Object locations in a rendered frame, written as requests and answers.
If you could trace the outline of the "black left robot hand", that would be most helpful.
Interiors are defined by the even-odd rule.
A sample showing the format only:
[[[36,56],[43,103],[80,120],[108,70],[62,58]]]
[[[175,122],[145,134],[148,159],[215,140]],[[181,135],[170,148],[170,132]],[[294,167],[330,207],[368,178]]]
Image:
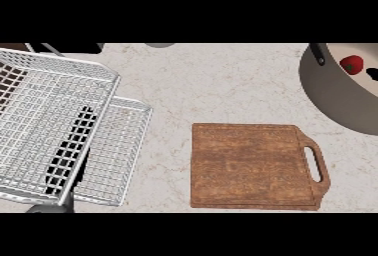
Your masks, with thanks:
[[[46,194],[58,195],[62,191],[96,119],[98,116],[94,109],[85,106],[74,121],[68,139],[60,145],[57,155],[46,171]]]

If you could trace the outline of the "brown wooden cutting board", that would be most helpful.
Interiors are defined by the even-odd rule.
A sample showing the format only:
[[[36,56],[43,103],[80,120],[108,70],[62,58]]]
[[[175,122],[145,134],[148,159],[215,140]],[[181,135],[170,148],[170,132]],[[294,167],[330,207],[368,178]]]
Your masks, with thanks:
[[[192,125],[192,207],[316,211],[330,186],[319,146],[297,126]]]

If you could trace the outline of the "red tomato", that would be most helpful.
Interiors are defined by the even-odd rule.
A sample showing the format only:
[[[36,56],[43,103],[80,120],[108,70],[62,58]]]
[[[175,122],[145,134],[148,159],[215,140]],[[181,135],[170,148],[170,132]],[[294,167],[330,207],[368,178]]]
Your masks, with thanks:
[[[340,65],[349,75],[356,75],[364,70],[364,58],[358,55],[350,55],[342,59]]]

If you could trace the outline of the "dark appliance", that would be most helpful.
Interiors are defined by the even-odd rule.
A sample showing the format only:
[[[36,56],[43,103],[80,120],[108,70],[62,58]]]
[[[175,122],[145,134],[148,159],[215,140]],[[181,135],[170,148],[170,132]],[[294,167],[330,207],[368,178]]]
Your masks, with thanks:
[[[33,50],[37,53],[49,52],[51,49],[42,43],[30,44]],[[51,46],[58,50],[62,54],[80,53],[80,54],[99,54],[102,52],[104,43],[51,43]]]

